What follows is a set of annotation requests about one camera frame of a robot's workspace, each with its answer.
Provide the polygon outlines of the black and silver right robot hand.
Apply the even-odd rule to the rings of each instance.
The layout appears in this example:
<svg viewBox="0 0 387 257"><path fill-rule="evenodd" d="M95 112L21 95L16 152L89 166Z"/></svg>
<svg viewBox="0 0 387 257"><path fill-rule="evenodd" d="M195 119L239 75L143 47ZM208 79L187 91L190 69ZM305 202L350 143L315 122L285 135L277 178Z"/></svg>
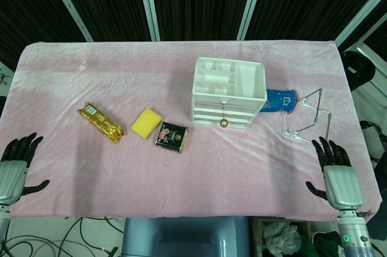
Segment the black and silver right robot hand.
<svg viewBox="0 0 387 257"><path fill-rule="evenodd" d="M312 140L321 167L325 189L315 188L307 181L306 187L315 196L328 201L336 210L356 210L363 205L359 176L351 165L346 150L332 140L319 137Z"/></svg>

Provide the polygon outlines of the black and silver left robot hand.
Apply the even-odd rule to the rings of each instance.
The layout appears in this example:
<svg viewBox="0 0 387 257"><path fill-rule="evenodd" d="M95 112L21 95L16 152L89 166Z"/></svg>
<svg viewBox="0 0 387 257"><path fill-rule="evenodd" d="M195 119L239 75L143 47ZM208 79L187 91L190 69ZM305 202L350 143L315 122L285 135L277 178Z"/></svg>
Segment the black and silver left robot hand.
<svg viewBox="0 0 387 257"><path fill-rule="evenodd" d="M22 196L40 192L49 185L49 180L35 186L25 185L31 162L43 139L34 132L12 140L5 147L1 156L1 206L11 206Z"/></svg>

